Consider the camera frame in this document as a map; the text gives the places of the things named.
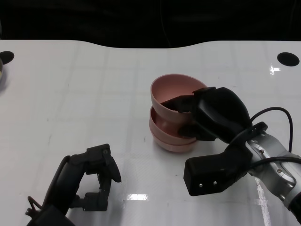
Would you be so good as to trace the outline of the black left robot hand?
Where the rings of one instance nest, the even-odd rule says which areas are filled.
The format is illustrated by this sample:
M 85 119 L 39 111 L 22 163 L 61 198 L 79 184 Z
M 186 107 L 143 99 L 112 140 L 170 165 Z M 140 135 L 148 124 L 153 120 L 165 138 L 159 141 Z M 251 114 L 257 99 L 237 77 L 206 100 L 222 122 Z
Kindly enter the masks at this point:
M 77 191 L 85 174 L 97 175 L 99 190 L 97 193 L 86 193 L 84 198 L 80 198 Z M 110 145 L 88 148 L 82 154 L 63 158 L 42 206 L 53 205 L 63 214 L 73 208 L 82 208 L 84 211 L 106 211 L 112 181 L 120 183 L 121 175 L 111 156 Z

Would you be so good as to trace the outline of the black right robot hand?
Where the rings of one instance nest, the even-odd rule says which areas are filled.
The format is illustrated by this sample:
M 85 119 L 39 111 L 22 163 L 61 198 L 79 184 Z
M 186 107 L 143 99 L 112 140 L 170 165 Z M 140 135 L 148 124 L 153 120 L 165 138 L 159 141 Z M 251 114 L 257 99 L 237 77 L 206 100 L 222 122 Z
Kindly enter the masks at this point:
M 252 126 L 248 110 L 230 89 L 207 87 L 162 103 L 181 114 L 188 113 L 191 122 L 182 125 L 178 134 L 200 141 L 220 139 L 229 144 L 239 133 Z

